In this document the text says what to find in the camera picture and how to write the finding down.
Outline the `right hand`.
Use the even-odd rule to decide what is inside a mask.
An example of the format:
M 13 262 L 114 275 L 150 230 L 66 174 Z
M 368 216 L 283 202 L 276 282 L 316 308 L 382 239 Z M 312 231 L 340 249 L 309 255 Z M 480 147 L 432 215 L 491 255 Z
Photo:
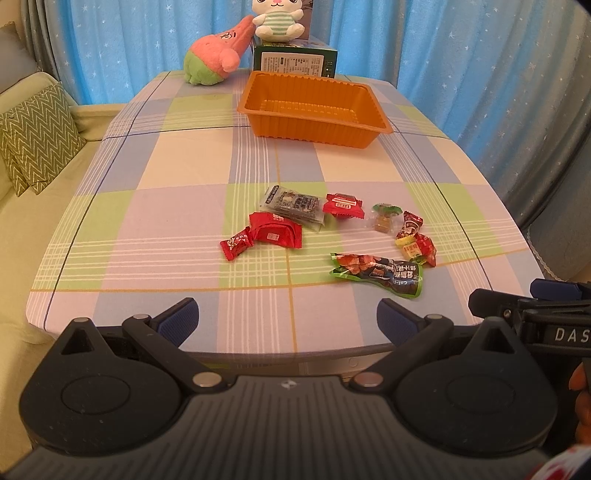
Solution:
M 584 365 L 580 364 L 569 380 L 569 389 L 578 393 L 575 413 L 578 419 L 576 440 L 584 445 L 591 444 L 591 396 L 587 385 Z

